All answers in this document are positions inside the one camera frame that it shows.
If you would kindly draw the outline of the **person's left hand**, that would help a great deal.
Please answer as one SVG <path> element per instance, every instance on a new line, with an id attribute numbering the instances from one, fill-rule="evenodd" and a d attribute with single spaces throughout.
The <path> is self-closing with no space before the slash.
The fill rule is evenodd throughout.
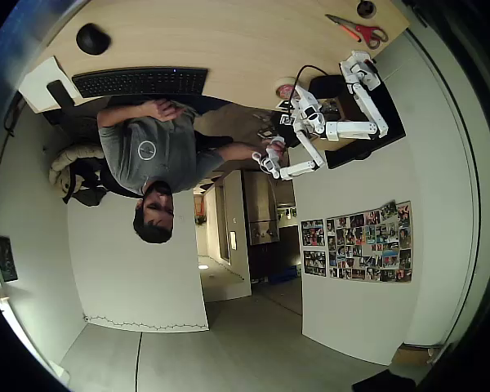
<path id="1" fill-rule="evenodd" d="M 149 116 L 160 122 L 172 121 L 180 117 L 185 109 L 174 105 L 171 101 L 165 99 L 148 101 Z"/>

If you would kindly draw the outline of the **person's right hand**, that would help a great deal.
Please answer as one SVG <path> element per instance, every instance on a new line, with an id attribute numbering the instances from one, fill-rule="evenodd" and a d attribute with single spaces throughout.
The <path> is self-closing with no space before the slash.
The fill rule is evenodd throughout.
<path id="1" fill-rule="evenodd" d="M 264 141 L 265 152 L 268 156 L 281 158 L 286 150 L 285 140 L 281 136 L 276 136 Z"/>

